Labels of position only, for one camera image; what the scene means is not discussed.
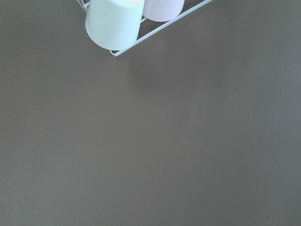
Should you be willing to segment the pink cup on rack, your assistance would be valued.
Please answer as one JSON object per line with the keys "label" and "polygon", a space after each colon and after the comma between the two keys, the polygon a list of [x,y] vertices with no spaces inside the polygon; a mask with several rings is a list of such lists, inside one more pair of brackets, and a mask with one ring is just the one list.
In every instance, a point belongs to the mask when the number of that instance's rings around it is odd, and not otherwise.
{"label": "pink cup on rack", "polygon": [[185,0],[145,0],[143,16],[156,22],[166,22],[177,17]]}

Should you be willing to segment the white cup on rack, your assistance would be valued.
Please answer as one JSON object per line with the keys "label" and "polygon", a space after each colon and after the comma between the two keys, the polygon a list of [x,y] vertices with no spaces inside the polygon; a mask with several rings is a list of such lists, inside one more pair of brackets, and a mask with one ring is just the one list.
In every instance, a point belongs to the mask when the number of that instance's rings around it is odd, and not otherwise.
{"label": "white cup on rack", "polygon": [[143,0],[91,0],[85,29],[90,39],[108,50],[123,50],[137,40]]}

